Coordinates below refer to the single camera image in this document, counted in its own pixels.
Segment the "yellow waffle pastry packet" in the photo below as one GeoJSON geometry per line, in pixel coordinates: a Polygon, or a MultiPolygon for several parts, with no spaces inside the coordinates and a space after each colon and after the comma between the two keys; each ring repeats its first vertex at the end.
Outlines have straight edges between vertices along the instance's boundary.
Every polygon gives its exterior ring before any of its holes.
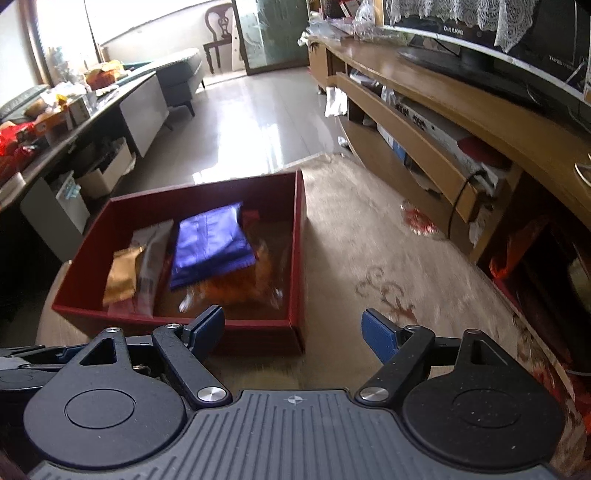
{"type": "Polygon", "coordinates": [[[256,261],[245,268],[185,287],[177,307],[179,313],[188,314],[206,304],[231,308],[269,307],[276,311],[283,308],[293,240],[290,222],[256,220],[245,227],[245,236],[256,261]]]}

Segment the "purple snack packet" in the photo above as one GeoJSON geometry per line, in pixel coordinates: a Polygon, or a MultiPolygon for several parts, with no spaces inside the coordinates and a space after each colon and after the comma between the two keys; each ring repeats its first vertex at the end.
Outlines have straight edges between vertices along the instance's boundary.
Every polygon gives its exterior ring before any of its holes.
{"type": "Polygon", "coordinates": [[[242,202],[179,223],[169,287],[178,290],[253,266],[256,253],[242,230],[242,202]]]}

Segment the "sausage packet white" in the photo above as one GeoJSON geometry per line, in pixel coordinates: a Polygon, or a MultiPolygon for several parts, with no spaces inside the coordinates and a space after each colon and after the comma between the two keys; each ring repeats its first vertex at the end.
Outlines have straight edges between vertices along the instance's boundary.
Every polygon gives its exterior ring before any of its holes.
{"type": "Polygon", "coordinates": [[[141,262],[133,297],[133,312],[152,316],[158,282],[164,265],[164,257],[173,220],[157,223],[136,230],[131,238],[132,247],[142,247],[141,262]]]}

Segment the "gold snack packet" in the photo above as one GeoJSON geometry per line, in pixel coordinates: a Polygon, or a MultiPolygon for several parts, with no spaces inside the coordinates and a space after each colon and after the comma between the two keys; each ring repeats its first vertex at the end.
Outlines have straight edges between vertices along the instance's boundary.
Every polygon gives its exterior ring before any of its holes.
{"type": "Polygon", "coordinates": [[[102,298],[103,306],[131,299],[135,295],[144,251],[145,247],[140,245],[113,254],[102,298]]]}

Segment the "red cardboard box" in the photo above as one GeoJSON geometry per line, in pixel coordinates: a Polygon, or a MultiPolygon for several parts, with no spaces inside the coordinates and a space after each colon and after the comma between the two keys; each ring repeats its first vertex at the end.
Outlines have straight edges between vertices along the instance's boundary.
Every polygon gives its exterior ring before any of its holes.
{"type": "Polygon", "coordinates": [[[222,353],[304,352],[301,173],[109,200],[72,260],[56,313],[93,336],[187,325],[217,305],[222,353]]]}

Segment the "red plastic bag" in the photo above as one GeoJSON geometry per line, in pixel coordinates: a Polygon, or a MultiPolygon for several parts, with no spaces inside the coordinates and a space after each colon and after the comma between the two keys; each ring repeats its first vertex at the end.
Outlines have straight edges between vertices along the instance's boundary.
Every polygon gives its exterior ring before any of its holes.
{"type": "Polygon", "coordinates": [[[520,308],[520,304],[515,289],[510,285],[511,276],[545,225],[545,220],[534,220],[511,233],[505,246],[489,262],[493,283],[517,308],[520,308]]]}

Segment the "cardboard box under table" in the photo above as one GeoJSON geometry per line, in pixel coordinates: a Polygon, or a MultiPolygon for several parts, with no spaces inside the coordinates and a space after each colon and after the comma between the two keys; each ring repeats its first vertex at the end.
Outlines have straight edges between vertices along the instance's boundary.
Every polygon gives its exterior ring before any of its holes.
{"type": "Polygon", "coordinates": [[[84,151],[85,159],[92,160],[83,175],[76,179],[82,195],[90,199],[99,199],[110,195],[119,180],[129,173],[135,162],[135,155],[130,151],[124,137],[105,140],[99,149],[95,144],[84,151]]]}

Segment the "white storage bin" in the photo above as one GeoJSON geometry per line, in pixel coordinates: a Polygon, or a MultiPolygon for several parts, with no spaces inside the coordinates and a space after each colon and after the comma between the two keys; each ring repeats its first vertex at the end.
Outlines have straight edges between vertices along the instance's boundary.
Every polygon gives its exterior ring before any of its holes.
{"type": "Polygon", "coordinates": [[[61,174],[50,184],[50,189],[69,220],[83,234],[90,213],[82,197],[81,186],[73,174],[72,170],[61,174]]]}

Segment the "blue white box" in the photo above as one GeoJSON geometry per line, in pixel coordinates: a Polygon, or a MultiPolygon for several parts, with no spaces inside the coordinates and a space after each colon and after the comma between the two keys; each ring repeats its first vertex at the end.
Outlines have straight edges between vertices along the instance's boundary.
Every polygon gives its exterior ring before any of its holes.
{"type": "Polygon", "coordinates": [[[378,132],[389,145],[391,150],[397,155],[398,159],[407,166],[409,163],[409,156],[401,144],[382,126],[377,126],[378,132]]]}

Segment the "wooden TV stand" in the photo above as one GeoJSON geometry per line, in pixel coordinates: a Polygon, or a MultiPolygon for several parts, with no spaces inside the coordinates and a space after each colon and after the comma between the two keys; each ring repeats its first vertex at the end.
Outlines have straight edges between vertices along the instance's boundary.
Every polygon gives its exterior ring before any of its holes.
{"type": "Polygon", "coordinates": [[[348,67],[427,106],[507,156],[590,225],[590,188],[575,164],[590,153],[590,141],[570,129],[486,91],[414,65],[386,45],[311,36],[311,46],[329,50],[348,67]]]}

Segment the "dark long side table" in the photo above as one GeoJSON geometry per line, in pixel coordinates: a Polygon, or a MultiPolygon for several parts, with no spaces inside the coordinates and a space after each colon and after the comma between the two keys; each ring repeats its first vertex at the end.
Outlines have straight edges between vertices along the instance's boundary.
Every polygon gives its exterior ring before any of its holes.
{"type": "Polygon", "coordinates": [[[70,260],[83,231],[49,187],[78,148],[95,138],[123,137],[139,157],[147,152],[169,115],[154,73],[118,87],[81,126],[58,137],[24,170],[18,184],[1,187],[1,323],[40,294],[49,274],[70,260]]]}

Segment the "white paper bag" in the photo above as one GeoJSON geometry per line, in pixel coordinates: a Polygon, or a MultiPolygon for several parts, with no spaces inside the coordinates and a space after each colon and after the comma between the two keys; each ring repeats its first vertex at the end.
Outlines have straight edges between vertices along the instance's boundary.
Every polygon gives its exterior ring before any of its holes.
{"type": "Polygon", "coordinates": [[[348,114],[348,96],[338,87],[325,89],[325,117],[339,117],[348,114]]]}

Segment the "grey sofa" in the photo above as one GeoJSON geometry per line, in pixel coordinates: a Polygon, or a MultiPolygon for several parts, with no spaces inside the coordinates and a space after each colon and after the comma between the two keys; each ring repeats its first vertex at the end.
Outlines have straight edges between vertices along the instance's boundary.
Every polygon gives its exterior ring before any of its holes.
{"type": "Polygon", "coordinates": [[[193,98],[204,86],[204,61],[197,48],[186,49],[168,60],[153,65],[166,104],[170,108],[186,107],[192,117],[193,98]]]}

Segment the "glass sliding door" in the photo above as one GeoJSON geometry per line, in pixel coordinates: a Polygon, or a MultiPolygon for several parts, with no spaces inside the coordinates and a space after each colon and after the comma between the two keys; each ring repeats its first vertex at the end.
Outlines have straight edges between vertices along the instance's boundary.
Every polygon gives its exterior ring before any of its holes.
{"type": "Polygon", "coordinates": [[[246,73],[308,66],[308,51],[297,44],[308,27],[307,1],[236,0],[232,6],[246,73]]]}

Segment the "black curved television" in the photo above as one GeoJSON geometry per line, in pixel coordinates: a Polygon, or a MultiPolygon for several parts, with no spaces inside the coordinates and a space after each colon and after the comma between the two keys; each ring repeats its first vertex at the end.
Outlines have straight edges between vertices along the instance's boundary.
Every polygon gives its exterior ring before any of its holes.
{"type": "Polygon", "coordinates": [[[534,23],[508,53],[496,34],[456,21],[412,16],[387,27],[412,39],[408,61],[553,119],[590,127],[590,4],[537,1],[534,23]]]}

